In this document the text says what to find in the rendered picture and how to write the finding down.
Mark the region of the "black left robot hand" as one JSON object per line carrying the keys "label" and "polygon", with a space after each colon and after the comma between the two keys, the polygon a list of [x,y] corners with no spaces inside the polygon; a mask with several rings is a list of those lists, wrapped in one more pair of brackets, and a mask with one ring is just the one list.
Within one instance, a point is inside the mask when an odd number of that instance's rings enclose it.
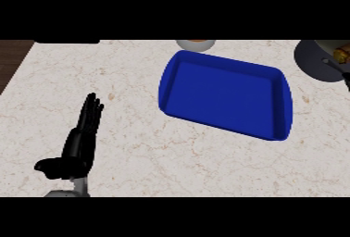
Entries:
{"label": "black left robot hand", "polygon": [[95,161],[103,110],[101,99],[92,93],[83,102],[77,126],[66,139],[63,155],[41,160],[35,165],[35,169],[42,171],[51,180],[72,180],[88,176]]}

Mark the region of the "blue tray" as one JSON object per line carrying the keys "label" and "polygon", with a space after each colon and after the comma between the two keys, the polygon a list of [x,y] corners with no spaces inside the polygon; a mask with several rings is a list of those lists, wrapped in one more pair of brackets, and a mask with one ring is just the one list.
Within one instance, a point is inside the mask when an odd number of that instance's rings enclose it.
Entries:
{"label": "blue tray", "polygon": [[159,108],[166,115],[268,141],[287,139],[293,99],[284,72],[179,51],[163,72]]}

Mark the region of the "dark grey pot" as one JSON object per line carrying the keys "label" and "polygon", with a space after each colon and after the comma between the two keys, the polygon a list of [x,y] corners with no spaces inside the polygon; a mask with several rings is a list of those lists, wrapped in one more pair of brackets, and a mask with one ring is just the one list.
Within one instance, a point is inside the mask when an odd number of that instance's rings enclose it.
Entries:
{"label": "dark grey pot", "polygon": [[308,76],[326,82],[342,81],[350,91],[350,59],[342,63],[334,51],[350,53],[350,40],[300,40],[295,60]]}

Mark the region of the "orange sweet potato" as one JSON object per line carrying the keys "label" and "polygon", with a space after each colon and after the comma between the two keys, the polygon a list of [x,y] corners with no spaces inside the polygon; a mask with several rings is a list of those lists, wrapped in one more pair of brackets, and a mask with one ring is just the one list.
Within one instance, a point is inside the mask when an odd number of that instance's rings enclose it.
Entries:
{"label": "orange sweet potato", "polygon": [[350,63],[350,43],[334,50],[334,59],[340,64]]}

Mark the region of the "grey bowl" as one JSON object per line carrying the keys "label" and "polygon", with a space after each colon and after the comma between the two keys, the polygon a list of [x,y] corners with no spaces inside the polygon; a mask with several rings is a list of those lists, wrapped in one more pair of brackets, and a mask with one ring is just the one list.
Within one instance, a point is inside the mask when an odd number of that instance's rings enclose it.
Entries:
{"label": "grey bowl", "polygon": [[176,43],[188,51],[204,52],[213,47],[215,40],[178,40]]}

